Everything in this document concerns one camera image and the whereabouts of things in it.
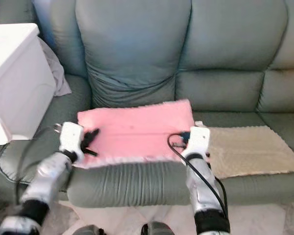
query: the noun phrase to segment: pink cloth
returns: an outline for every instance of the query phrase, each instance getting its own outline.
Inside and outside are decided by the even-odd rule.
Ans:
[[[89,146],[97,157],[85,154],[77,167],[92,168],[122,163],[179,161],[167,145],[171,133],[189,131],[194,125],[188,100],[138,108],[98,108],[79,112],[84,131],[100,129]],[[172,137],[181,143],[179,137]]]

